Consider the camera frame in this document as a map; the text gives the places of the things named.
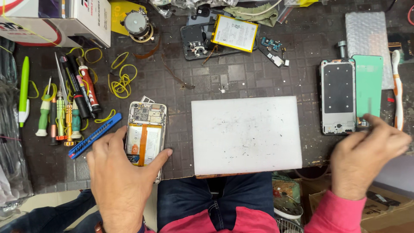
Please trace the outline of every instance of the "white cable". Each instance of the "white cable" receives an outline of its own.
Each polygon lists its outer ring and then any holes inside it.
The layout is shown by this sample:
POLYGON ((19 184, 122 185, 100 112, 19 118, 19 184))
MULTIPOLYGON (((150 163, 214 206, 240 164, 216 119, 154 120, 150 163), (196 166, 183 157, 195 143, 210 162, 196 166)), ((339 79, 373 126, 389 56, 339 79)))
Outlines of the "white cable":
POLYGON ((277 4, 279 4, 280 2, 281 2, 282 0, 279 0, 279 1, 277 1, 277 3, 276 4, 274 4, 273 6, 271 6, 271 7, 269 7, 267 10, 264 10, 264 11, 262 11, 262 12, 260 12, 260 13, 243 13, 243 12, 240 12, 240 11, 237 11, 237 13, 239 13, 239 14, 243 14, 243 15, 250 15, 250 16, 256 16, 256 15, 262 15, 262 14, 264 14, 264 13, 266 13, 266 12, 268 12, 268 11, 270 11, 271 9, 273 9, 275 6, 277 6, 277 4))

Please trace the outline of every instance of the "hand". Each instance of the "hand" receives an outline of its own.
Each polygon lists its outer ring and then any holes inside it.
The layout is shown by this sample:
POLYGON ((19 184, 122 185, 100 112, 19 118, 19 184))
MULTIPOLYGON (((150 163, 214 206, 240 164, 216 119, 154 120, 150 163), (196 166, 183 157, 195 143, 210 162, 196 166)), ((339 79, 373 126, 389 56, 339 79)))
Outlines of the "hand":
POLYGON ((94 142, 87 155, 91 189, 108 233, 137 233, 142 225, 145 203, 162 165, 173 150, 161 151, 145 167, 131 164, 122 139, 127 127, 119 128, 94 142))
POLYGON ((331 156, 332 192, 338 197, 360 200, 382 167, 408 149, 411 137, 381 118, 365 114, 371 132, 356 132, 335 147, 331 156))

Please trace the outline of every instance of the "toothbrush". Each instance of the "toothbrush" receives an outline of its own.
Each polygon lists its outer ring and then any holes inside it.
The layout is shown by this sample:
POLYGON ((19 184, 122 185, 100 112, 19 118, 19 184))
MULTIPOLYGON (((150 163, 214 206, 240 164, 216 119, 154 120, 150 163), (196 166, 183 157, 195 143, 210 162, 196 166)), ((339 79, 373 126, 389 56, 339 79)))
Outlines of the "toothbrush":
POLYGON ((400 51, 392 52, 392 74, 394 77, 394 94, 395 94, 395 123, 394 127, 402 131, 404 125, 404 112, 402 109, 402 82, 398 74, 398 63, 400 62, 400 51))

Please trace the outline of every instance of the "jeans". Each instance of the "jeans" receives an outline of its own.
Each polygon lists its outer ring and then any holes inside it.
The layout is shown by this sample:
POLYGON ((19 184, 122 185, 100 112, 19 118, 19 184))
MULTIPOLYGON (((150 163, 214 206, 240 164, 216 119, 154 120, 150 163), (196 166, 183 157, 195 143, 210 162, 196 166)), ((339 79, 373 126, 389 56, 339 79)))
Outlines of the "jeans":
POLYGON ((206 179, 163 180, 158 185, 157 227, 208 210, 217 231, 233 230, 236 207, 261 210, 274 216, 271 172, 225 178, 223 197, 212 200, 206 179))
MULTIPOLYGON (((223 197, 212 200, 206 179, 195 177, 163 180, 158 185, 157 226, 197 214, 208 209, 210 219, 219 231, 232 230, 236 222, 236 207, 261 210, 273 216, 273 188, 270 172, 226 177, 223 197)), ((32 210, 0 228, 0 233, 20 230, 23 233, 62 233, 69 225, 96 205, 90 189, 57 207, 32 210)), ((84 218, 69 233, 95 233, 102 221, 99 211, 84 218)))
MULTIPOLYGON (((80 216, 96 205, 90 189, 84 189, 78 197, 57 207, 37 208, 0 228, 0 233, 19 230, 22 233, 62 233, 80 216)), ((88 215, 70 233, 94 233, 101 221, 99 211, 88 215)))

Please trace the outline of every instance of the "pink shirt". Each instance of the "pink shirt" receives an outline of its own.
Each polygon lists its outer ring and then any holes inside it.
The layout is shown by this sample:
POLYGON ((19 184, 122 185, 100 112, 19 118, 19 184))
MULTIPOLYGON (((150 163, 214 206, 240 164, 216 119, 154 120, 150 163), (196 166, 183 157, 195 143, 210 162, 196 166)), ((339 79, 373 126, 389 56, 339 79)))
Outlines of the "pink shirt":
MULTIPOLYGON (((360 233, 362 210, 366 198, 359 201, 346 200, 327 191, 312 216, 305 233, 360 233)), ((279 233, 277 223, 269 214, 246 207, 236 207, 236 224, 234 229, 218 231, 220 233, 279 233)), ((207 210, 174 222, 170 222, 160 233, 213 233, 217 232, 210 220, 207 210)))

